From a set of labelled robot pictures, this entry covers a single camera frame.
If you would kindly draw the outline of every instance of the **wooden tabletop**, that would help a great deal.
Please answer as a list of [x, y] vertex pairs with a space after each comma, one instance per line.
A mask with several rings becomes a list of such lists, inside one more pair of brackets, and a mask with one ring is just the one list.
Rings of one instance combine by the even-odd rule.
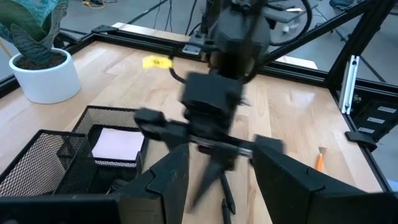
[[[122, 29], [134, 32], [135, 27]], [[158, 37], [187, 40], [178, 34], [140, 29]], [[87, 105], [146, 106], [163, 111], [167, 118], [183, 121], [183, 106], [178, 102], [182, 85], [168, 70], [142, 69], [142, 58], [147, 55], [153, 53], [94, 42], [73, 55], [81, 90], [72, 99], [39, 105], [30, 102], [20, 88], [1, 98], [0, 170], [5, 169], [38, 129], [72, 130]], [[208, 71], [205, 63], [181, 58], [175, 58], [174, 67], [183, 77], [188, 71]], [[262, 134], [282, 139], [287, 155], [312, 167], [319, 147], [325, 147], [324, 173], [368, 192], [381, 191], [358, 145], [346, 140], [344, 132], [349, 130], [348, 126], [327, 89], [258, 75], [245, 86], [245, 92], [252, 106], [238, 108], [231, 135], [252, 139], [255, 134]], [[151, 141], [146, 169], [166, 153], [163, 143]], [[193, 146], [190, 157], [186, 206], [192, 201], [208, 158]], [[236, 202], [233, 223], [271, 223], [247, 160], [240, 158], [236, 171], [229, 172], [227, 178]], [[216, 182], [197, 212], [184, 214], [183, 223], [222, 223], [222, 198], [221, 184]]]

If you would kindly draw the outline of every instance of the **potted plant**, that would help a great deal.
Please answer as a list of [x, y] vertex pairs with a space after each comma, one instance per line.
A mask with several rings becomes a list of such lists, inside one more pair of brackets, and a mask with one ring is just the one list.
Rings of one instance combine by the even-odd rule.
[[80, 89], [71, 55], [52, 48], [67, 8], [67, 0], [0, 0], [0, 37], [20, 52], [9, 66], [30, 101], [58, 103]]

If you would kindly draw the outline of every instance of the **black mesh basket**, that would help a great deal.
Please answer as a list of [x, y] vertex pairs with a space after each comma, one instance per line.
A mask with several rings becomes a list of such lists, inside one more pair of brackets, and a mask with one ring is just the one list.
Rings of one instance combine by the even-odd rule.
[[[94, 148], [103, 128], [123, 131], [140, 131], [134, 121], [135, 109], [87, 106], [73, 128], [73, 132], [87, 134], [90, 146]], [[116, 179], [132, 181], [141, 173], [146, 156], [148, 140], [145, 138], [140, 153], [133, 161], [95, 158], [98, 171], [89, 193], [102, 194]]]
[[[71, 159], [59, 158], [60, 151]], [[0, 196], [84, 194], [95, 173], [84, 134], [40, 130], [0, 175]]]

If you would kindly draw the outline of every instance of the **sticky note pad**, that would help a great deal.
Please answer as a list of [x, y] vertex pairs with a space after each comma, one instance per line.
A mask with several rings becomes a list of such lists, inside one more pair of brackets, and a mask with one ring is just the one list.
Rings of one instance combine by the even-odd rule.
[[103, 128], [93, 149], [93, 156], [102, 159], [135, 160], [141, 150], [141, 132]]

